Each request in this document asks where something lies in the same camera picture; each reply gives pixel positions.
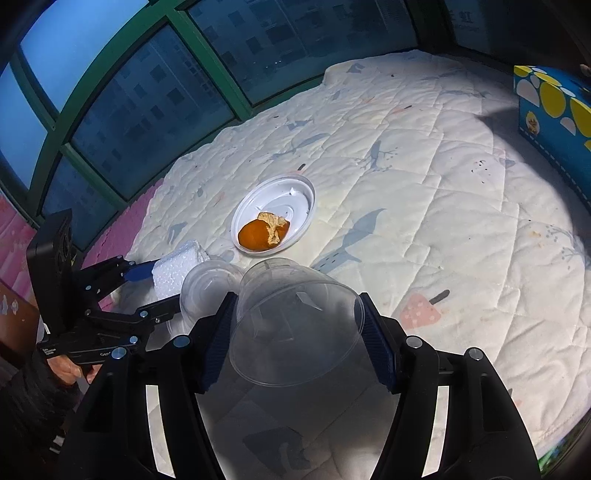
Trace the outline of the person's left hand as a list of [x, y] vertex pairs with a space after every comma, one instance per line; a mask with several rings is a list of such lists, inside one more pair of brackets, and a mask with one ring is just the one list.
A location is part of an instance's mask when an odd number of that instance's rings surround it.
[[47, 364], [59, 381], [66, 386], [74, 385], [81, 378], [91, 384], [101, 368], [100, 364], [81, 367], [66, 355], [49, 358]]

